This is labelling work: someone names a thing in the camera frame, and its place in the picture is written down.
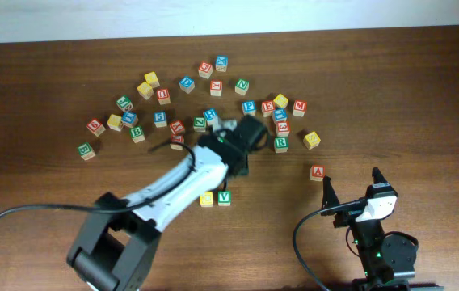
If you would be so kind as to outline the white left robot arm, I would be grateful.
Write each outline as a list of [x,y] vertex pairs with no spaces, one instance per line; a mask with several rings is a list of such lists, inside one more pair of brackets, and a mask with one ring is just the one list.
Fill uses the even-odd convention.
[[200,137],[163,177],[124,198],[110,192],[90,210],[66,262],[93,290],[137,290],[151,269],[162,232],[203,192],[247,170],[261,139],[244,129]]

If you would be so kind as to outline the yellow C block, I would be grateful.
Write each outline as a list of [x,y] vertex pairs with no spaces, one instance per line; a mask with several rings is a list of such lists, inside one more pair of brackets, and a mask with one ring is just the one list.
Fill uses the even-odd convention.
[[200,206],[201,207],[213,207],[213,193],[212,192],[203,192],[200,195]]

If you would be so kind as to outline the green V block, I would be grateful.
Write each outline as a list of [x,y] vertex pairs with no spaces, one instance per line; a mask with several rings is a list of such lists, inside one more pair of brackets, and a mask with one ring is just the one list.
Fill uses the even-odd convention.
[[219,206],[231,206],[231,191],[219,191],[217,193],[217,203]]

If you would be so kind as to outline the blue P block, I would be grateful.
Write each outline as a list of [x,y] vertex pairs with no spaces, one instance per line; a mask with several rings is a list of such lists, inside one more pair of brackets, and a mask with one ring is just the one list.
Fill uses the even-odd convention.
[[256,113],[256,106],[254,100],[247,100],[242,103],[242,112],[244,115],[254,116]]

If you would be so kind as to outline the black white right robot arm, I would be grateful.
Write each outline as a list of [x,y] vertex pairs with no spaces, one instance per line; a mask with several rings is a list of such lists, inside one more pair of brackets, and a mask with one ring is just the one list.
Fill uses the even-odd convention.
[[398,193],[378,168],[372,169],[372,177],[363,197],[343,204],[331,178],[324,177],[322,207],[334,217],[334,227],[347,227],[355,240],[365,278],[352,282],[354,290],[408,290],[419,242],[409,234],[383,230],[381,222],[394,212]]

